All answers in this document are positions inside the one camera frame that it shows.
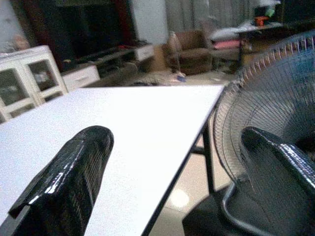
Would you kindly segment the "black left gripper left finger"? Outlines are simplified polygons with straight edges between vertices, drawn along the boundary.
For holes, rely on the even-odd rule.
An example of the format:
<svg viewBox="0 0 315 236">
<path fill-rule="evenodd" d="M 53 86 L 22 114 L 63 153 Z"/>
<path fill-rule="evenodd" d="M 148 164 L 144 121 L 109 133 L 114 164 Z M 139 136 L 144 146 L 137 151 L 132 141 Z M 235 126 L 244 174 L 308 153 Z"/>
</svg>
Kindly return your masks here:
<svg viewBox="0 0 315 236">
<path fill-rule="evenodd" d="M 84 235 L 113 146 L 114 135 L 107 127 L 95 125 L 78 132 L 17 198 L 0 234 Z"/>
</svg>

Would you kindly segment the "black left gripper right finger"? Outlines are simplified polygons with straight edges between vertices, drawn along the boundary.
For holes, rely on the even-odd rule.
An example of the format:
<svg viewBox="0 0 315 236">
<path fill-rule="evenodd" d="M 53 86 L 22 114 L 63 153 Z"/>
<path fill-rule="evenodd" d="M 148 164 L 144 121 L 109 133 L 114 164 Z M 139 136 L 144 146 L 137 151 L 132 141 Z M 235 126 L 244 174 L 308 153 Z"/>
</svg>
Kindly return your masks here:
<svg viewBox="0 0 315 236">
<path fill-rule="evenodd" d="M 315 234 L 315 164 L 297 146 L 256 127 L 242 130 L 241 159 L 273 234 Z"/>
</svg>

